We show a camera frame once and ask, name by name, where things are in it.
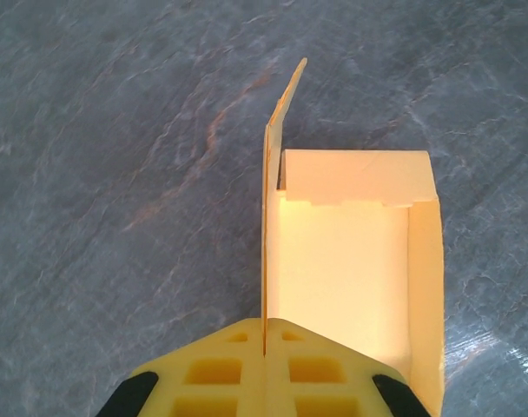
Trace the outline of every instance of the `black rubber grip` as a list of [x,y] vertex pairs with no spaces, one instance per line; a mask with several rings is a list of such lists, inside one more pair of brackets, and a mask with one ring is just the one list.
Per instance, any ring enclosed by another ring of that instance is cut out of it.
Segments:
[[406,384],[387,375],[375,375],[372,380],[393,417],[430,417],[420,400]]
[[96,417],[138,417],[158,382],[154,372],[144,372],[122,382]]

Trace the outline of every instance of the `gray marble surface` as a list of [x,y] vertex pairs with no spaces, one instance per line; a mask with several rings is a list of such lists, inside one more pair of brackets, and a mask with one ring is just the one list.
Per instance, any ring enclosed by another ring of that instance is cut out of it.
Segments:
[[528,0],[0,0],[0,417],[260,312],[261,146],[427,149],[446,416],[528,416]]

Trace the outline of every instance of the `yellow cardboard box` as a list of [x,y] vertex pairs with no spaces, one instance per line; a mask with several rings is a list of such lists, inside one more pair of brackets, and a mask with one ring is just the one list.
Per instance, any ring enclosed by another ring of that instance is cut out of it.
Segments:
[[264,341],[268,318],[291,321],[394,367],[428,411],[440,415],[444,265],[429,156],[282,153],[283,120],[306,63],[300,63],[266,127]]

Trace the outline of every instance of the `square hole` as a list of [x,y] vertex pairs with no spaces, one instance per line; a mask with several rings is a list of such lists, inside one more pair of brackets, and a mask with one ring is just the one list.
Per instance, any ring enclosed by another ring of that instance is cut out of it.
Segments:
[[289,358],[289,378],[291,382],[343,383],[346,381],[341,364],[324,357]]
[[238,359],[201,359],[187,373],[186,384],[226,385],[241,383],[242,362]]
[[303,340],[302,337],[298,336],[295,333],[291,333],[291,332],[283,332],[281,334],[281,339],[283,339],[284,341],[302,341]]
[[170,417],[236,417],[237,399],[231,397],[181,397]]
[[246,333],[238,333],[238,334],[234,334],[233,336],[231,336],[228,341],[232,341],[232,342],[243,342],[243,341],[248,341],[248,336]]
[[297,417],[359,417],[357,401],[351,397],[297,397],[295,408]]

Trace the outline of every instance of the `cardboard box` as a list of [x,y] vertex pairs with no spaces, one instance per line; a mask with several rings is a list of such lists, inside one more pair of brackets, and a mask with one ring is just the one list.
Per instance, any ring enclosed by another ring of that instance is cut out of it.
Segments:
[[423,151],[281,153],[303,60],[266,127],[262,334],[281,318],[397,369],[432,415],[444,394],[443,245]]

